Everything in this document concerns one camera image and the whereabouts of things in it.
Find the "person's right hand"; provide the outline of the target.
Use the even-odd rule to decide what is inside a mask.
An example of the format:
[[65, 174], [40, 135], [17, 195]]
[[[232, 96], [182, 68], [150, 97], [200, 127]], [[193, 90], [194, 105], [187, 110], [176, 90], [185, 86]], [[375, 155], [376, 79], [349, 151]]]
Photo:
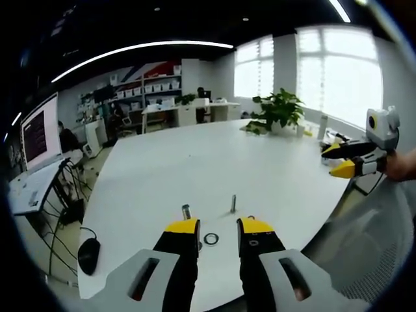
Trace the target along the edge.
[[415, 149], [406, 154], [394, 152], [387, 156], [385, 175], [394, 181], [411, 181], [416, 176]]

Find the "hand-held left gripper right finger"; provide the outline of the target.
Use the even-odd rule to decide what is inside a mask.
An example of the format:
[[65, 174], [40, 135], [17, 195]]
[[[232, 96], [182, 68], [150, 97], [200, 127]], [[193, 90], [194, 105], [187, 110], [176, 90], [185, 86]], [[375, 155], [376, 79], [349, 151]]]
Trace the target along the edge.
[[273, 228], [237, 220], [240, 280], [248, 311], [346, 311], [348, 299], [308, 257], [286, 249]]

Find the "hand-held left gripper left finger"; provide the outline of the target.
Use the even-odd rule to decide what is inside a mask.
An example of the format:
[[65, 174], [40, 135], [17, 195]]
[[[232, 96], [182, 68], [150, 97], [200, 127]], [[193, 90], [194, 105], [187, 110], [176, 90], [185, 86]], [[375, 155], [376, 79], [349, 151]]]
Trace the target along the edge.
[[189, 311], [198, 278], [200, 221], [177, 221], [153, 249], [113, 270], [92, 297], [93, 311]]

